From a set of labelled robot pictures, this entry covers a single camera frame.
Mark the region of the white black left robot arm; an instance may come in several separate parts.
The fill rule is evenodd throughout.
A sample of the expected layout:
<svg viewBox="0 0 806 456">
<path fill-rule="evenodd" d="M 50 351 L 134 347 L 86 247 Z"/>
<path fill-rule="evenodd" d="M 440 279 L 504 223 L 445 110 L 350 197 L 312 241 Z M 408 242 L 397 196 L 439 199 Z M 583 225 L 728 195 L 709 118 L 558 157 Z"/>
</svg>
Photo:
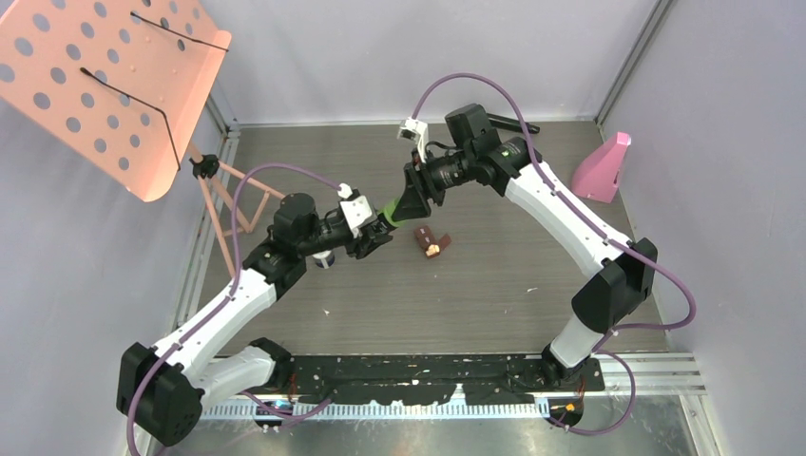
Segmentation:
<svg viewBox="0 0 806 456">
<path fill-rule="evenodd" d="M 308 257 L 344 248 L 362 259 L 390 241 L 398 225 L 396 206 L 391 201 L 377 211 L 366 197 L 349 191 L 321 216 L 308 194 L 283 198 L 267 238 L 207 306 L 154 345 L 134 343 L 124 352 L 117 410 L 133 428 L 172 447 L 204 412 L 243 390 L 284 391 L 292 378 L 291 355 L 277 343 L 262 337 L 222 361 L 216 355 L 302 278 Z"/>
</svg>

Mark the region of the brown translucent pill container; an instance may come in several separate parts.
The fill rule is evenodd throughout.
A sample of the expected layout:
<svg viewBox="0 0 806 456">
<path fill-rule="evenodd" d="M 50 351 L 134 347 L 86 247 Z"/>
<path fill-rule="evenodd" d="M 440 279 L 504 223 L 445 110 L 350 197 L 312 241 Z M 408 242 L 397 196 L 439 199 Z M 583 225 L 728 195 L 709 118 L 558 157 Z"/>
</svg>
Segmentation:
<svg viewBox="0 0 806 456">
<path fill-rule="evenodd" d="M 449 234 L 444 234 L 441 237 L 438 237 L 434 233 L 432 228 L 428 225 L 422 225 L 417 228 L 414 228 L 413 235 L 420 249 L 422 250 L 425 258 L 427 259 L 432 259 L 440 256 L 451 245 L 452 242 L 451 236 Z M 438 256 L 433 257 L 426 256 L 426 250 L 431 245 L 438 245 L 440 247 L 440 254 Z"/>
</svg>

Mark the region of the green bottle cap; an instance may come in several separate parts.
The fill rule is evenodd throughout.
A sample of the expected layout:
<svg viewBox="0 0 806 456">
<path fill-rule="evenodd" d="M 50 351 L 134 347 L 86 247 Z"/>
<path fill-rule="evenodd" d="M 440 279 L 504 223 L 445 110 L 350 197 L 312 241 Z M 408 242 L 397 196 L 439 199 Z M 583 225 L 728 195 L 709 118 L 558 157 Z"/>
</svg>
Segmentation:
<svg viewBox="0 0 806 456">
<path fill-rule="evenodd" d="M 399 203 L 399 199 L 393 199 L 389 201 L 381 210 L 381 215 L 385 219 L 386 223 L 392 228 L 397 229 L 399 228 L 403 222 L 398 221 L 394 218 L 394 212 L 397 209 Z"/>
</svg>

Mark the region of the green black pill bottle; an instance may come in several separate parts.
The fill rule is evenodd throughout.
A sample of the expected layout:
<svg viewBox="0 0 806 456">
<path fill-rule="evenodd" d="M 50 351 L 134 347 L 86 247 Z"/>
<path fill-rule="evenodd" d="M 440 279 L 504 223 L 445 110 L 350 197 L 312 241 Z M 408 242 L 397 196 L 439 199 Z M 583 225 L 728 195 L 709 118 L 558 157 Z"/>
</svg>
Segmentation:
<svg viewBox="0 0 806 456">
<path fill-rule="evenodd" d="M 376 214 L 376 218 L 372 222 L 372 226 L 375 230 L 386 232 L 390 232 L 395 229 L 393 222 L 387 217 L 384 211 L 380 211 Z"/>
</svg>

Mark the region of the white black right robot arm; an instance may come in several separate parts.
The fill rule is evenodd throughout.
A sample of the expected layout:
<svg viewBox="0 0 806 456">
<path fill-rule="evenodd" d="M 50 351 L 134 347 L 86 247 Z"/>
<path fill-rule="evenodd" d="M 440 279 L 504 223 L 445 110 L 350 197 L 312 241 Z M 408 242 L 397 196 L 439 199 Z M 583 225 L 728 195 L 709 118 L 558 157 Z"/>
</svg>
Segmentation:
<svg viewBox="0 0 806 456">
<path fill-rule="evenodd" d="M 453 144 L 441 156 L 429 149 L 426 123 L 409 118 L 399 126 L 399 138 L 415 147 L 404 167 L 404 192 L 386 219 L 427 218 L 448 190 L 471 181 L 492 188 L 535 219 L 586 279 L 571 299 L 572 316 L 538 363 L 549 386 L 566 390 L 580 378 L 595 347 L 651 295 L 651 264 L 658 249 L 647 238 L 631 240 L 571 194 L 529 145 L 529 135 L 502 139 L 483 106 L 455 109 L 445 121 Z"/>
</svg>

